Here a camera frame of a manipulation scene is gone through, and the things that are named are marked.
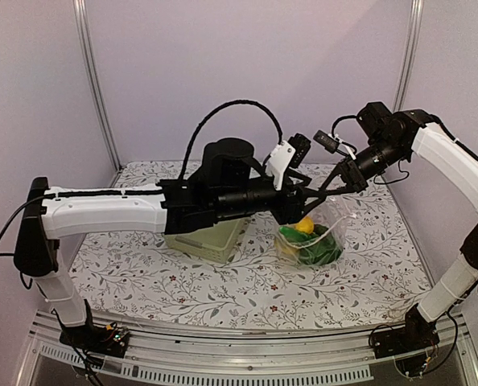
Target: vent grille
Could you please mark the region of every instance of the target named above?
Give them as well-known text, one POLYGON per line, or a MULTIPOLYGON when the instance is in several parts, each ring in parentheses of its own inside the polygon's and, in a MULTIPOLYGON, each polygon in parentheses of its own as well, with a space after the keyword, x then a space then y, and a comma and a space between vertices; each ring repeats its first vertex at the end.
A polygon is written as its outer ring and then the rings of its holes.
MULTIPOLYGON (((70 348, 58 347, 50 343, 42 343, 41 354, 60 362, 83 367, 81 359, 70 348)), ((181 372, 167 372, 142 365, 123 363, 121 378, 141 380, 149 384, 166 386, 322 386, 356 384, 372 380, 369 366, 357 366, 334 372, 319 372, 307 375, 277 375, 272 376, 213 376, 181 372)))

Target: white wall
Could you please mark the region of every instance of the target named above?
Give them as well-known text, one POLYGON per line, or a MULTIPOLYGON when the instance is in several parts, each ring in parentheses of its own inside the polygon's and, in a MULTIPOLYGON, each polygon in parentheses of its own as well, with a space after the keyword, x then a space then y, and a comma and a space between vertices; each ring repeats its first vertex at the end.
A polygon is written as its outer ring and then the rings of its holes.
MULTIPOLYGON (((0 229, 31 180, 107 186, 113 171, 101 139, 72 2, 0 1, 0 229)), ((14 230, 2 249, 14 247, 14 230)), ((35 310, 35 289, 0 258, 0 386, 11 384, 35 310)))
MULTIPOLYGON (((109 119, 123 162, 181 159, 201 119, 219 104, 267 105, 288 138, 312 137, 368 101, 393 104, 411 1, 92 0, 89 24, 109 119)), ((355 124, 346 139, 365 144, 355 124)), ((264 158, 276 143, 260 110, 213 118, 201 146, 225 136, 264 158)), ((332 161, 314 146, 311 161, 332 161)))
MULTIPOLYGON (((425 3, 405 108, 437 114, 478 154, 478 1, 425 3)), ((394 194, 438 279, 478 219, 432 166, 416 158, 409 170, 394 194)), ((478 352, 477 295, 464 304, 464 316, 478 352)))

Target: floral tablecloth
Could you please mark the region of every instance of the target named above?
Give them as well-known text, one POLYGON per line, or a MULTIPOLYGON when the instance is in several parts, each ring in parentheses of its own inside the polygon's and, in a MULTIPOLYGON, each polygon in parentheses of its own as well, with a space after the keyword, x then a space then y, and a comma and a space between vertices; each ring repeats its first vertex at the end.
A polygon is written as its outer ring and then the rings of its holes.
MULTIPOLYGON (((180 162, 132 162, 119 187, 178 175, 180 162)), ((197 168, 190 163, 188 173, 197 168)), ((300 171, 320 184, 329 165, 300 171)), ((350 219, 344 255, 319 268, 277 258, 274 219, 251 217, 227 265, 169 249, 149 232, 89 234, 71 267, 91 307, 199 326, 321 329, 402 319, 430 289, 422 263, 387 187, 346 195, 350 219)))

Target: lemon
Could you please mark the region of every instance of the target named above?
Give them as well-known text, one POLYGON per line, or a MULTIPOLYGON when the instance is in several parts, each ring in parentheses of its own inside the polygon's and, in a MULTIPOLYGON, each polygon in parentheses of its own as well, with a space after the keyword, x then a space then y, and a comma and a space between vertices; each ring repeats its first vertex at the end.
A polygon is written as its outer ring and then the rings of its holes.
POLYGON ((314 232, 314 221, 312 221, 311 217, 305 216, 295 225, 295 229, 310 235, 314 232))

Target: bag of vegetables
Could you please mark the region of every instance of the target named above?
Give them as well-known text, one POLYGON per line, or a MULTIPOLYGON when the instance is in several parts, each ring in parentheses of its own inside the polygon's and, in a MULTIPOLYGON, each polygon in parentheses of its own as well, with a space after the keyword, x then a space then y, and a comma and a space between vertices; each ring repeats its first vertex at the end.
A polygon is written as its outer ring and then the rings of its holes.
POLYGON ((340 258, 348 217, 344 200, 331 197, 299 223, 283 225, 275 232, 278 255, 293 263, 321 266, 340 258))

